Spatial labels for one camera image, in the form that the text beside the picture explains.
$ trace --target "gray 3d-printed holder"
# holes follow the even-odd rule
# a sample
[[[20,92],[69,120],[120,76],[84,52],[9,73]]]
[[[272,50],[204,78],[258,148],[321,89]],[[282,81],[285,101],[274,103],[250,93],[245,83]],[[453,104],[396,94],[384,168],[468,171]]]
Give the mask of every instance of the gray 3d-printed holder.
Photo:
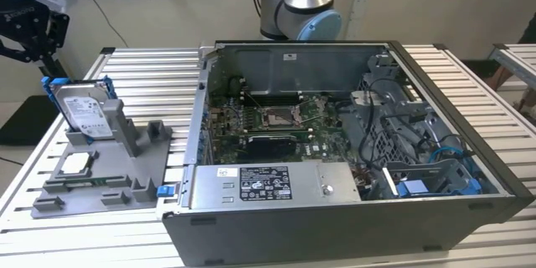
[[[33,218],[156,207],[172,129],[161,121],[134,127],[116,99],[105,102],[102,113],[113,139],[89,143],[81,132],[66,133],[69,145],[34,200]],[[89,159],[77,172],[66,173],[64,162],[74,153],[86,153]]]

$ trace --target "hard drive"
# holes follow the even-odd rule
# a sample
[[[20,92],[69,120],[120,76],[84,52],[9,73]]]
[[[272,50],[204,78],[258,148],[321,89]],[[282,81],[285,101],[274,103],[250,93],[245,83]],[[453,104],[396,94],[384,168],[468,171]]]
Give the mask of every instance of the hard drive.
[[[112,138],[112,130],[102,114],[105,100],[117,98],[110,78],[72,82],[68,78],[44,77],[41,83],[70,131],[81,132],[92,139]]]

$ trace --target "white wall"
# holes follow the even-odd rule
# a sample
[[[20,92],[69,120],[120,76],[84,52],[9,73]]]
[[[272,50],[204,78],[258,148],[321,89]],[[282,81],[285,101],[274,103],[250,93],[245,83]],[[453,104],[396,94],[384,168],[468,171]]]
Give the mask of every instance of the white wall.
[[[216,39],[256,39],[258,17],[252,0],[97,0],[130,47],[196,47]],[[346,17],[352,0],[336,0]],[[90,0],[69,11],[70,24],[60,58],[82,77],[102,47],[124,47]],[[40,93],[40,73],[30,65],[0,57],[0,101]]]
[[[257,38],[250,0],[97,0],[130,47],[196,47],[201,41]],[[345,21],[352,0],[336,0]],[[485,56],[492,42],[514,42],[534,0],[369,0],[361,39],[445,43],[461,57]],[[69,11],[70,27],[60,58],[81,77],[100,49],[121,47],[90,0]],[[40,93],[36,67],[0,57],[0,101]]]
[[[444,43],[461,58],[485,58],[492,43],[516,43],[536,0],[368,0],[358,35]]]

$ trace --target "blue latch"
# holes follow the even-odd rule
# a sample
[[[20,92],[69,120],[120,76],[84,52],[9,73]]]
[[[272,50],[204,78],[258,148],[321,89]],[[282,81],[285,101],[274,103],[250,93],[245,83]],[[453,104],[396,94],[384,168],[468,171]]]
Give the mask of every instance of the blue latch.
[[[161,185],[156,190],[156,197],[173,197],[174,196],[174,186]]]

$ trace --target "green circuit board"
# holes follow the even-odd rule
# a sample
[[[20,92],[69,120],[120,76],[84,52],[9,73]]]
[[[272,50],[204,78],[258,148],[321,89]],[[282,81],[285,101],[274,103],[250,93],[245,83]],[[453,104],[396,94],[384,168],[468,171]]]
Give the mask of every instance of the green circuit board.
[[[292,106],[245,107],[236,104],[213,107],[210,130],[214,164],[357,161],[334,104],[320,95],[304,96]],[[252,137],[273,136],[296,138],[293,152],[276,160],[248,158],[246,143]]]

